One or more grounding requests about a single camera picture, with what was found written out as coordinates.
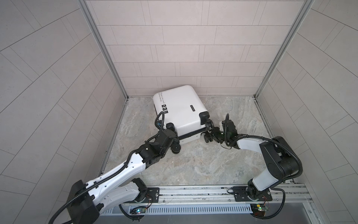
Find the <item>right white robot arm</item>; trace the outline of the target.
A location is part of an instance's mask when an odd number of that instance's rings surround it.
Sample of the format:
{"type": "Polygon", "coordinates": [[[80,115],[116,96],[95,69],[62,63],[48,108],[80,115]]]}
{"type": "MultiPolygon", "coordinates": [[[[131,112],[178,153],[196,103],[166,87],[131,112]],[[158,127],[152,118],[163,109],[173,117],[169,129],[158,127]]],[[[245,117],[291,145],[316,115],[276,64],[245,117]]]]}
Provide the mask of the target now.
{"type": "Polygon", "coordinates": [[[220,127],[210,121],[205,124],[204,139],[225,144],[227,149],[242,149],[260,153],[266,168],[262,173],[248,181],[248,198],[258,200],[267,189],[273,189],[287,180],[299,177],[303,165],[288,142],[281,136],[272,139],[257,135],[238,134],[233,121],[226,118],[220,127]]]}

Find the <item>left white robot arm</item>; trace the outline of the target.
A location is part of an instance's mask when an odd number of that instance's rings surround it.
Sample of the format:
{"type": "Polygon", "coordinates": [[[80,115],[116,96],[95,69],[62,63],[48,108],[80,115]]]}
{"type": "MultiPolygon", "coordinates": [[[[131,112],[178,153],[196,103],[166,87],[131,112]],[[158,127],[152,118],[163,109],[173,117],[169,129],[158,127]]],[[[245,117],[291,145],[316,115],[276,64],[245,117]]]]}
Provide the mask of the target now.
{"type": "Polygon", "coordinates": [[[125,162],[102,176],[72,185],[66,202],[71,224],[93,224],[106,208],[145,196],[146,186],[138,178],[123,188],[120,185],[159,162],[178,140],[177,133],[170,129],[158,132],[153,138],[154,142],[148,141],[131,151],[125,162]]]}

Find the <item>black suitcase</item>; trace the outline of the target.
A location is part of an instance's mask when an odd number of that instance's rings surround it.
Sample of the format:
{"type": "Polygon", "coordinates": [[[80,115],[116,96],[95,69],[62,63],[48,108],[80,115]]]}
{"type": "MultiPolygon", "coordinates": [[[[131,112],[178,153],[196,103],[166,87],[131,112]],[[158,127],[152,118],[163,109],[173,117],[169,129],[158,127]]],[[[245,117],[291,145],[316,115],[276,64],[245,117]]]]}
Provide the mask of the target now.
{"type": "Polygon", "coordinates": [[[176,140],[171,146],[174,154],[180,152],[183,144],[197,140],[203,132],[214,129],[209,112],[190,85],[156,93],[153,102],[156,113],[164,113],[164,128],[176,133],[176,140]]]}

